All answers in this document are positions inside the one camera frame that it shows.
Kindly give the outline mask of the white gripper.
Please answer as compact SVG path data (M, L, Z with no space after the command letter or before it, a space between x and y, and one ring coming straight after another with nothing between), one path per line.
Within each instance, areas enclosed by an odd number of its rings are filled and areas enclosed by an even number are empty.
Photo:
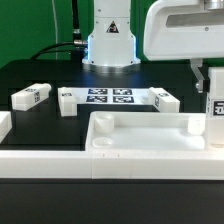
M157 0L147 12L143 52L151 61L191 59L197 91L208 92L200 69L202 59L224 57L224 0Z

